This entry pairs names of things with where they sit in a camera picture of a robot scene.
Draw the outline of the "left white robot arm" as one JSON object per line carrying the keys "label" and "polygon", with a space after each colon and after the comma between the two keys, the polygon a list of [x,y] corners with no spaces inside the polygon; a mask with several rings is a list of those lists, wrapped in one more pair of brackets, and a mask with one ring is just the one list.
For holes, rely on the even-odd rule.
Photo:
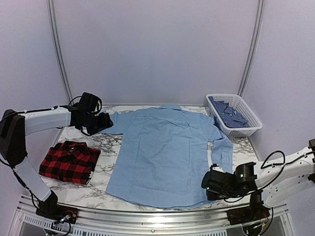
{"label": "left white robot arm", "polygon": [[42,209],[52,219],[62,215],[62,207],[33,166],[28,139],[66,127],[74,127],[86,136],[92,136],[113,126],[109,114],[101,108],[101,99],[85,92],[78,97],[78,102],[67,105],[23,111],[8,109],[0,120],[0,154],[5,165],[36,200],[44,203]]}

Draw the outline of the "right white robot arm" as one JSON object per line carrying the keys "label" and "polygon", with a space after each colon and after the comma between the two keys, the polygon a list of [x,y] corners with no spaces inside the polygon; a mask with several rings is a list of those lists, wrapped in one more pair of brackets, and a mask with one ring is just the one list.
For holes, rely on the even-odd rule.
{"label": "right white robot arm", "polygon": [[285,155],[277,150],[280,158],[267,157],[263,162],[248,162],[236,167],[234,173],[225,173],[217,165],[212,165],[203,177],[201,187],[206,190],[209,201],[229,199],[240,200],[245,196],[257,195],[244,209],[248,220],[255,220],[263,206],[276,207],[286,199],[315,185],[315,141],[309,140],[307,147]]}

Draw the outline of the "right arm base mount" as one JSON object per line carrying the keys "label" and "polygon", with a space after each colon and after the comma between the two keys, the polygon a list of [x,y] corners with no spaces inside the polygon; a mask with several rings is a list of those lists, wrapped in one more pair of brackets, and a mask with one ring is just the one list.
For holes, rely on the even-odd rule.
{"label": "right arm base mount", "polygon": [[227,211],[227,219],[230,225],[237,225],[237,224],[245,224],[251,221],[261,220],[263,218],[269,217],[269,208],[264,206],[254,208],[254,207],[241,207],[230,209]]}

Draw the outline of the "light blue long sleeve shirt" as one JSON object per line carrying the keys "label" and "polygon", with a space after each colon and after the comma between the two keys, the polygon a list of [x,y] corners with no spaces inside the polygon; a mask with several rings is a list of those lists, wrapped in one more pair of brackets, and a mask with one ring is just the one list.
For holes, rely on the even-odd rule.
{"label": "light blue long sleeve shirt", "polygon": [[178,106],[113,113],[104,133],[122,144],[106,193],[154,208],[192,209],[207,204],[201,182],[209,164],[232,172],[233,144],[215,119]]}

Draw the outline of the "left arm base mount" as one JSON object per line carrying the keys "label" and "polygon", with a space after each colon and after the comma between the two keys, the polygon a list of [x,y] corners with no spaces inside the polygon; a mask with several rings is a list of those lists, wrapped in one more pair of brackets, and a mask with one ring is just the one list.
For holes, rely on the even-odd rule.
{"label": "left arm base mount", "polygon": [[70,218],[67,219],[66,221],[69,222],[70,224],[75,224],[78,216],[78,209],[70,206],[57,205],[57,209],[53,210],[50,213],[45,213],[40,209],[37,209],[35,213],[36,215],[52,219],[57,222],[60,222],[62,218],[66,217],[67,215],[70,215]]}

